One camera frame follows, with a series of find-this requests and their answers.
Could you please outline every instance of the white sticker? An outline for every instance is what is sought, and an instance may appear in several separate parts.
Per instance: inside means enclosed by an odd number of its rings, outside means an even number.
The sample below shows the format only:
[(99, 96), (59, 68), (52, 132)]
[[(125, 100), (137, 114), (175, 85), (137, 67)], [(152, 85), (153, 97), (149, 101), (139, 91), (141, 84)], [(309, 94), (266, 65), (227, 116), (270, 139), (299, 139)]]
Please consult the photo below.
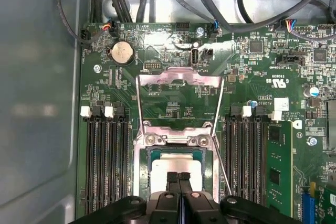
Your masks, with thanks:
[(336, 206), (336, 195), (330, 194), (330, 203)]
[(289, 99), (288, 98), (274, 98), (274, 110), (275, 111), (289, 111)]

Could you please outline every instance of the motherboard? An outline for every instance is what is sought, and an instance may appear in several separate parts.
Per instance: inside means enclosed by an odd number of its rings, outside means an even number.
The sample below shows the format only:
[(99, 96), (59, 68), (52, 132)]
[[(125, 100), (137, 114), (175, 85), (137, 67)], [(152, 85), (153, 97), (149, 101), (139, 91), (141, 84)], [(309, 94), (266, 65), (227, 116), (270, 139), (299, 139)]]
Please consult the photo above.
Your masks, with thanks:
[[(90, 38), (102, 24), (81, 31)], [(311, 37), (333, 25), (295, 26)], [(82, 48), (77, 218), (127, 195), (234, 195), (303, 223), (336, 215), (336, 44), (282, 26), (113, 24)], [(219, 144), (220, 157), (215, 144)]]

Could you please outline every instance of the integrated circuit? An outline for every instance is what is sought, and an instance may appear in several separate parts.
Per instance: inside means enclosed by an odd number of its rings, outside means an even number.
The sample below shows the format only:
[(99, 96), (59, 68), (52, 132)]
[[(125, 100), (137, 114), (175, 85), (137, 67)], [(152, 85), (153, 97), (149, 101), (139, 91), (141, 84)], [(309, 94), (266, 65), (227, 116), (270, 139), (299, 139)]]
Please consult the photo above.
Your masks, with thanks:
[(254, 54), (259, 54), (263, 52), (261, 40), (251, 40), (250, 41), (250, 52)]
[(280, 173), (277, 170), (271, 169), (269, 171), (269, 180), (277, 185), (280, 185)]
[(268, 139), (272, 142), (280, 142), (280, 127), (270, 126), (268, 130)]
[(324, 48), (314, 49), (314, 62), (326, 62), (327, 61), (327, 50)]

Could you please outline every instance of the blue pcie slot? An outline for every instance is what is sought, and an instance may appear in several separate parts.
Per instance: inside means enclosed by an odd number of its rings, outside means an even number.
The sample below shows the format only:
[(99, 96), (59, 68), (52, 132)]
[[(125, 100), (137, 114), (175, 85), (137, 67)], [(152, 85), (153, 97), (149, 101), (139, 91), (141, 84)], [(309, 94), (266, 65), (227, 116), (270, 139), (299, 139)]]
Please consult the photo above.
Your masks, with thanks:
[(302, 222), (315, 223), (315, 199), (310, 197), (310, 194), (302, 194)]

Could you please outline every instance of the silver screw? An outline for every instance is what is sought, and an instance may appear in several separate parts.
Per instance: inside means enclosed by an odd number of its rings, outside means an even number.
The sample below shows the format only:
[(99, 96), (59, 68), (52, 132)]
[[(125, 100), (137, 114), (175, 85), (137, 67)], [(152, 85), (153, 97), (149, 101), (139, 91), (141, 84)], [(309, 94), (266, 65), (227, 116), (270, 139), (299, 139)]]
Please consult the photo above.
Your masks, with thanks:
[(192, 193), (191, 194), (191, 197), (193, 197), (193, 198), (200, 198), (200, 194), (199, 193)]
[(234, 198), (228, 198), (227, 202), (229, 202), (230, 204), (235, 204), (237, 203), (237, 201)]
[(310, 136), (307, 140), (307, 144), (309, 146), (317, 145), (317, 139), (315, 137)]
[(204, 35), (204, 28), (203, 27), (198, 27), (196, 29), (196, 36), (202, 37)]
[(205, 137), (201, 137), (198, 142), (199, 142), (200, 146), (206, 146), (209, 143), (208, 139), (206, 139)]
[(100, 73), (101, 72), (101, 65), (94, 65), (93, 70), (95, 73)]
[(146, 137), (146, 143), (147, 144), (154, 144), (155, 143), (155, 136), (149, 135), (148, 137)]

